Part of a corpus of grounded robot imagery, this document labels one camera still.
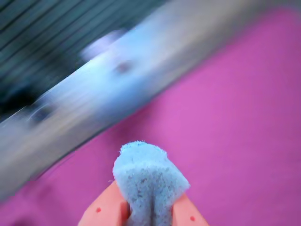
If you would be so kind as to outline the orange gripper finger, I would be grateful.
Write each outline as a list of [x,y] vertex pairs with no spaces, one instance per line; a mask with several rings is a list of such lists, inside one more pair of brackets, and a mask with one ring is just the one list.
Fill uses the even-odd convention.
[[186,194],[173,205],[173,226],[209,226]]
[[122,226],[129,218],[129,205],[113,181],[85,210],[78,226]]

